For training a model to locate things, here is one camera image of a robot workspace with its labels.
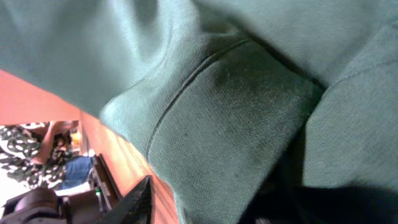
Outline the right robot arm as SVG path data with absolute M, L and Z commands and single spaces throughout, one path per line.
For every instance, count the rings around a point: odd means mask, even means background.
M 91 160 L 88 191 L 58 196 L 50 189 L 31 190 L 6 202 L 1 224 L 151 224 L 152 177 L 122 196 L 103 156 Z

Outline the green cloth garment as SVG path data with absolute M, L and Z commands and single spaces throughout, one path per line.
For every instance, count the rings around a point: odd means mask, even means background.
M 182 223 L 397 222 L 396 1 L 2 1 L 1 69 L 131 142 Z

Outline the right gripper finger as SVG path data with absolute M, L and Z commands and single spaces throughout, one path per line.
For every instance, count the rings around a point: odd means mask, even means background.
M 152 176 L 145 176 L 95 224 L 152 224 Z

